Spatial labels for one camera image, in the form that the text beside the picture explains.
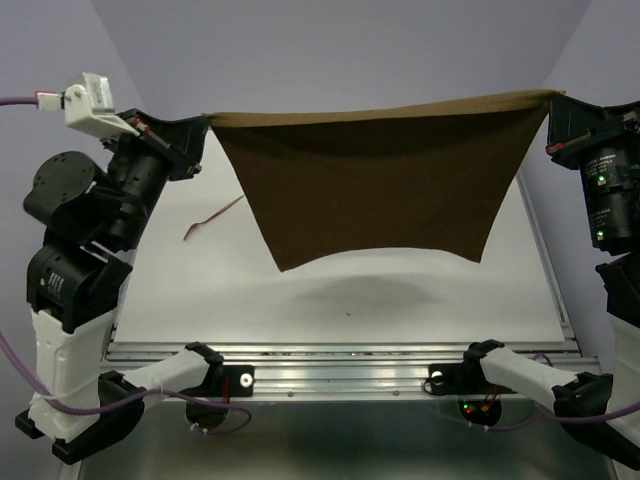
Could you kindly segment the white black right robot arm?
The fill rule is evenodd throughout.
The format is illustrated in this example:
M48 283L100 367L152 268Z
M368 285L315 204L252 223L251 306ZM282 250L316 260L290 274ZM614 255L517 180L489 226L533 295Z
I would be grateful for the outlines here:
M639 105L552 96L546 152L581 176L596 266L616 334L612 374L580 373L552 391L555 419L576 441L639 468Z

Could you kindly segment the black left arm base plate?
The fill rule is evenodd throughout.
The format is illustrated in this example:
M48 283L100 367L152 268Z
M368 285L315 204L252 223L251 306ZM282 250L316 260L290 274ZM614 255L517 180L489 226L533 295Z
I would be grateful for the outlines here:
M224 398L249 398L255 386L255 367L249 364L224 365L220 382Z

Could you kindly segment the brown cloth napkin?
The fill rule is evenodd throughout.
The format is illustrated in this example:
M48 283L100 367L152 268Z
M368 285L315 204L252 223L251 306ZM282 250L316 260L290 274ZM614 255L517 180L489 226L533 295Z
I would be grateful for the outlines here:
M549 90L381 110L215 113L277 267L389 248L472 262L550 110Z

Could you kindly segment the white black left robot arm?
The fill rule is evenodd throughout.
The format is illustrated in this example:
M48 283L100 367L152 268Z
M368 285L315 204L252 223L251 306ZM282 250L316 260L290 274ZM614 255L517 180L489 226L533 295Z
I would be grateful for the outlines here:
M223 371L202 343L156 367L129 374L100 369L103 343L138 246L170 181L198 174L208 121L163 121L139 110L120 114L126 130L104 141L106 167L78 151L46 160L24 210L45 228L26 274L36 333L34 396L16 417L27 436L47 437L72 465L123 440L152 405L180 391L215 392Z

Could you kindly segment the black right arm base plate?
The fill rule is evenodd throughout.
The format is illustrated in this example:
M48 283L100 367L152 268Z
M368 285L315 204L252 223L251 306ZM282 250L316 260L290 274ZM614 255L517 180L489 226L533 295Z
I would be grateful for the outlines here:
M431 364L422 390L432 396L464 395L473 392L462 363Z

